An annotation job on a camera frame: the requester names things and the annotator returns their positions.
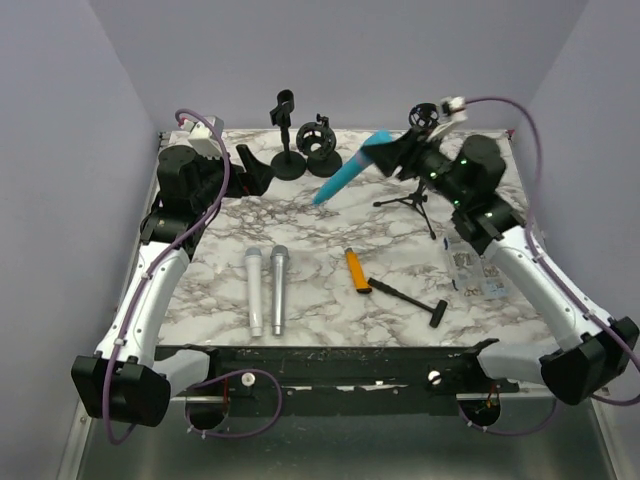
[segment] blue microphone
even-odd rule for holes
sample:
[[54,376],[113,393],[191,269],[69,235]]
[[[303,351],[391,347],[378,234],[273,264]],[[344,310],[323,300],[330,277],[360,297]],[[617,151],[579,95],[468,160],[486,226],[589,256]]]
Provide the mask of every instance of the blue microphone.
[[[379,130],[367,138],[362,145],[378,145],[392,141],[393,138],[391,138],[391,133],[388,130]],[[313,198],[313,204],[320,205],[329,200],[371,164],[373,164],[373,162],[362,153],[362,150],[358,150],[356,154],[320,188]]]

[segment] marble table surface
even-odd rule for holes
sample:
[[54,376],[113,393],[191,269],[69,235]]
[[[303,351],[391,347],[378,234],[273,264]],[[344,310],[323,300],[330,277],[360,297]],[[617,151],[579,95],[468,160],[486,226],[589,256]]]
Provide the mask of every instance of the marble table surface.
[[[372,132],[336,131],[337,151],[347,160]],[[517,209],[525,197],[504,132],[496,138],[507,162],[500,193]],[[454,156],[465,136],[445,139],[442,151]],[[225,133],[232,161],[235,145],[247,144],[269,163],[281,150],[272,130]],[[184,143],[173,132],[169,144]],[[274,180],[263,197],[225,199],[218,218],[203,235],[193,262],[180,280],[160,330],[160,344],[281,346],[468,346],[487,337],[514,343],[545,341],[550,333],[523,295],[483,300],[465,297],[451,283],[443,236],[451,229],[451,206],[430,195],[427,213],[438,236],[429,237],[424,220],[403,205],[373,208],[372,202],[406,195],[417,181],[400,183],[370,167],[321,207],[311,205],[324,179],[306,173],[294,182]],[[285,334],[271,334],[269,255],[275,244],[290,252]],[[263,254],[264,336],[251,338],[244,252]],[[420,301],[449,302],[441,325],[429,327],[430,314],[381,292],[356,293],[344,249],[352,247],[365,275],[382,280]]]

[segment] clear plastic bag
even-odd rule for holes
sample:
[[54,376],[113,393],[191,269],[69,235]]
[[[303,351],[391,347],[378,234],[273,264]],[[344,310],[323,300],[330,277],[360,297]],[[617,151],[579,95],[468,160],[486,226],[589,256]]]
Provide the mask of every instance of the clear plastic bag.
[[502,272],[478,255],[454,230],[444,237],[453,287],[465,297],[504,298],[509,288]]

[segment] screwdriver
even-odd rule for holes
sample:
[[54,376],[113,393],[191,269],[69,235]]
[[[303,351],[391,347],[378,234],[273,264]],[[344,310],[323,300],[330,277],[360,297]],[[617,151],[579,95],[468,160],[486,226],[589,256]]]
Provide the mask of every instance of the screwdriver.
[[349,266],[349,271],[351,272],[351,278],[353,278],[353,285],[356,287],[356,291],[364,294],[371,293],[371,286],[367,284],[367,279],[364,276],[364,272],[362,271],[362,266],[360,265],[356,252],[354,252],[352,248],[347,248],[344,253],[347,257],[347,265]]
[[369,278],[369,281],[367,283],[373,288],[375,288],[376,290],[380,290],[381,292],[384,292],[387,295],[391,295],[393,297],[404,300],[405,302],[409,302],[410,304],[415,305],[416,307],[431,313],[431,321],[429,322],[429,326],[432,328],[436,328],[438,325],[440,325],[440,321],[442,320],[444,311],[447,309],[447,306],[449,305],[445,300],[440,300],[438,302],[438,305],[436,305],[436,308],[431,308],[430,306],[425,305],[424,303],[419,302],[418,300],[411,298],[410,296],[405,295],[402,292],[399,292],[392,286],[387,285],[386,283],[382,283],[381,281],[376,280],[375,278]]

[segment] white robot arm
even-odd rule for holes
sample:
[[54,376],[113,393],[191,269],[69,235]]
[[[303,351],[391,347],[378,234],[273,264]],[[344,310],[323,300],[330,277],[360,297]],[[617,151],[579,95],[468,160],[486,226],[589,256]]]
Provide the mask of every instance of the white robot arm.
[[[222,121],[208,122],[220,138]],[[224,177],[211,131],[201,123],[182,124],[190,131],[191,146],[171,146],[158,156],[159,192],[141,225],[136,268],[123,304],[93,356],[76,357],[71,369],[87,413],[95,418],[102,416],[108,400],[110,418],[156,426],[172,397],[210,373],[209,349],[185,346],[167,359],[154,360],[169,300],[193,258],[206,228],[205,212],[219,195]],[[260,163],[246,145],[236,149],[246,171],[230,169],[225,196],[263,195],[273,178],[271,167]]]
[[496,193],[506,164],[493,139],[468,137],[453,160],[440,152],[442,136],[466,119],[464,99],[445,99],[442,112],[448,121],[433,131],[413,127],[398,140],[363,146],[361,152],[385,176],[400,168],[400,180],[419,177],[449,200],[462,239],[500,268],[542,313],[557,344],[509,345],[496,340],[477,357],[485,375],[543,384],[564,403],[578,404],[620,375],[629,361],[601,327],[612,330],[631,349],[638,327],[628,317],[613,319],[587,298],[528,236],[524,220]]

